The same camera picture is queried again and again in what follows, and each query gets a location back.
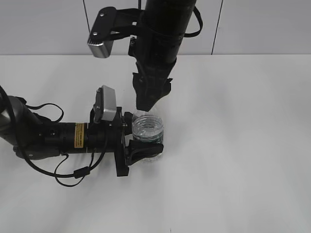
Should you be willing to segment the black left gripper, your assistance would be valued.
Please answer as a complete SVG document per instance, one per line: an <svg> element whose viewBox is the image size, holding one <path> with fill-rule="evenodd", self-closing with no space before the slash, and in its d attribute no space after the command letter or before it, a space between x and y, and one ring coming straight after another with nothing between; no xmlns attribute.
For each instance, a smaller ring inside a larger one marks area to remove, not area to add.
<svg viewBox="0 0 311 233"><path fill-rule="evenodd" d="M152 158L163 152L162 143L141 142L129 140L127 147L127 161L125 158L125 136L132 134L133 114L124 112L117 107L113 121L101 120L95 123L95 113L90 112L90 122L87 130L87 149L91 153L100 153L100 157L90 167L94 170L102 161L106 153L114 153L116 173L118 177L125 177L129 174L129 167L134 163Z"/></svg>

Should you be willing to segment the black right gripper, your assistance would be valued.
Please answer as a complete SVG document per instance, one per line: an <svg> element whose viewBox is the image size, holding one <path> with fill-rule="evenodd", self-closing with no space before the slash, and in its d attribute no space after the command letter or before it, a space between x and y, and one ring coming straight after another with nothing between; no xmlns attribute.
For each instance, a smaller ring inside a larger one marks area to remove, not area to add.
<svg viewBox="0 0 311 233"><path fill-rule="evenodd" d="M138 69L133 73L138 110L150 111L160 99L170 93L173 79L169 75L176 64L181 42L182 33L131 33L128 55L136 59Z"/></svg>

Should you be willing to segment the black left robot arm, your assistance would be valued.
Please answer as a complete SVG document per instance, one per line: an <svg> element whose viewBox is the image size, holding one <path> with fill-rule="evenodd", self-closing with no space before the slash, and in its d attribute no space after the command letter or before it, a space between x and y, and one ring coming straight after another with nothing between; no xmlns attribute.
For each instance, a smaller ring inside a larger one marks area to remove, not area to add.
<svg viewBox="0 0 311 233"><path fill-rule="evenodd" d="M25 99L0 92L0 136L13 146L17 157L34 166L35 160L59 155L114 153L116 172L127 176L134 163L163 151L163 144L130 140L132 114L116 105L115 90L101 86L88 123L50 120L36 113Z"/></svg>

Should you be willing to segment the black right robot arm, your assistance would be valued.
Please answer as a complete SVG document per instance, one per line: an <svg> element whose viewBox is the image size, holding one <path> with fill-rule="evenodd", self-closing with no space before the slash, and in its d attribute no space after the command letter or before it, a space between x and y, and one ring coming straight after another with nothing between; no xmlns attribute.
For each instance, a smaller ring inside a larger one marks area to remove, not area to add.
<svg viewBox="0 0 311 233"><path fill-rule="evenodd" d="M136 59L133 74L136 108L145 112L171 91L170 72L195 9L194 0L149 0L137 26L138 35L128 54Z"/></svg>

